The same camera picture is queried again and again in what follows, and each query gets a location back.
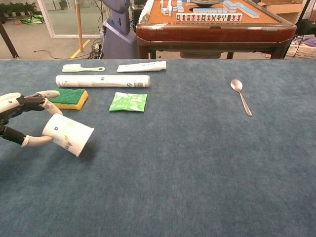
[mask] white paper cup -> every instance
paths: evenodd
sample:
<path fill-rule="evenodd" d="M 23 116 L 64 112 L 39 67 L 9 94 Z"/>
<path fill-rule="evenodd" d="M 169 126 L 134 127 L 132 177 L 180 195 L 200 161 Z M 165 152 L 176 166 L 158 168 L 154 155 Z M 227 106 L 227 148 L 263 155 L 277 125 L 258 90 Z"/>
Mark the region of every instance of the white paper cup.
<path fill-rule="evenodd" d="M 42 135 L 52 137 L 53 143 L 78 157 L 94 128 L 60 114 L 54 114 L 46 124 Z"/>

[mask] robotic hand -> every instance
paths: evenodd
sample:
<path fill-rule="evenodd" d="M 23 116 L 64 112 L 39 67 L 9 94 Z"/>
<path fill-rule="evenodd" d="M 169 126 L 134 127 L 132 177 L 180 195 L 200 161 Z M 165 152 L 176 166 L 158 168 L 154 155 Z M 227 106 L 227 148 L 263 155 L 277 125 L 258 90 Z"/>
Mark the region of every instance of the robotic hand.
<path fill-rule="evenodd" d="M 24 97 L 20 93 L 10 93 L 0 96 L 0 136 L 6 140 L 18 143 L 24 146 L 42 146 L 53 140 L 52 137 L 41 136 L 32 137 L 24 135 L 10 127 L 5 126 L 9 119 L 16 117 L 27 111 L 47 110 L 52 115 L 62 112 L 47 98 L 57 97 L 59 92 L 56 90 L 46 90 Z"/>

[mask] robot finger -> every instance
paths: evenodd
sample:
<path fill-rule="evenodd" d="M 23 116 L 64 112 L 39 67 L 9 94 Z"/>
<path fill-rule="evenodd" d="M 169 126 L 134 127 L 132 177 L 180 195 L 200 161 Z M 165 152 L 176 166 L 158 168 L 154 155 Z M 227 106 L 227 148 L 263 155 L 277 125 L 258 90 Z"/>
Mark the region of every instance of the robot finger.
<path fill-rule="evenodd" d="M 57 90 L 44 90 L 44 91 L 36 92 L 35 94 L 39 94 L 43 98 L 53 98 L 60 95 L 59 91 Z"/>
<path fill-rule="evenodd" d="M 63 115 L 63 113 L 60 111 L 60 109 L 57 108 L 56 105 L 54 105 L 48 99 L 45 99 L 45 102 L 41 106 L 43 108 L 45 108 L 51 115 L 54 115 L 54 114 Z"/>
<path fill-rule="evenodd" d="M 43 146 L 53 141 L 52 137 L 49 136 L 42 136 L 42 137 L 32 137 L 27 135 L 22 143 L 22 146 L 29 146 L 29 147 L 37 147 Z"/>

